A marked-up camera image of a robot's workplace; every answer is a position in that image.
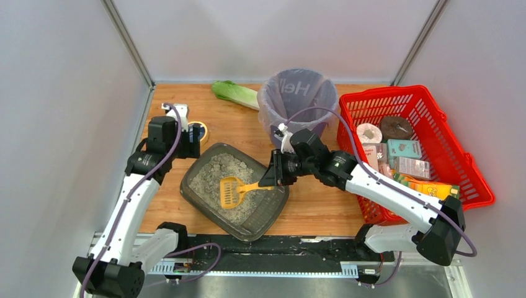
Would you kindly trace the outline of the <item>yellow litter scoop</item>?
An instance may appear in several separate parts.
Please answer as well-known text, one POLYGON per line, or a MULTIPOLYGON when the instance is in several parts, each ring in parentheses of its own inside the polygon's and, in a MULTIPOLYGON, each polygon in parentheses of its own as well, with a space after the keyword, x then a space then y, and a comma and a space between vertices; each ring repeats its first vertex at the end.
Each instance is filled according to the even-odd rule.
POLYGON ((240 205, 245 195, 255 190, 273 190, 274 186, 259 186, 258 183, 244 184, 239 178, 229 176, 219 182, 220 204, 223 209, 233 209, 240 205))

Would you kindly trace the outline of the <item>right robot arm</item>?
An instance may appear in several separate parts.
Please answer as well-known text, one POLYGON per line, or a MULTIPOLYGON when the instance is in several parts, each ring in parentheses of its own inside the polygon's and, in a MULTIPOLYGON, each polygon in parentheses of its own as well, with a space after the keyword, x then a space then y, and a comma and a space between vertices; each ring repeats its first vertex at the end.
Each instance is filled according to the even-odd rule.
POLYGON ((405 225, 364 225, 355 239, 375 253, 418 252, 441 266, 452 263, 465 236, 459 199, 428 196, 404 186, 346 151, 330 150, 308 129, 282 133, 283 149, 274 149, 260 187, 289 186, 312 175, 323 185, 362 196, 402 217, 405 225))

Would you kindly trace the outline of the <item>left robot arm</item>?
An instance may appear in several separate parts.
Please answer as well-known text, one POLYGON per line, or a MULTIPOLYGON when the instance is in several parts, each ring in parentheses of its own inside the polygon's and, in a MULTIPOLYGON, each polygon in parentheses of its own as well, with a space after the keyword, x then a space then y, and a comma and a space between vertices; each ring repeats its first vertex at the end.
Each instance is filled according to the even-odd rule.
POLYGON ((145 276, 166 255, 189 247, 185 225, 161 223, 138 248, 136 236, 150 202, 174 159, 199 158, 200 145, 185 116, 153 117, 148 136, 128 158, 118 204, 101 238, 87 257, 78 256, 73 273, 81 283, 80 297, 138 297, 145 276))

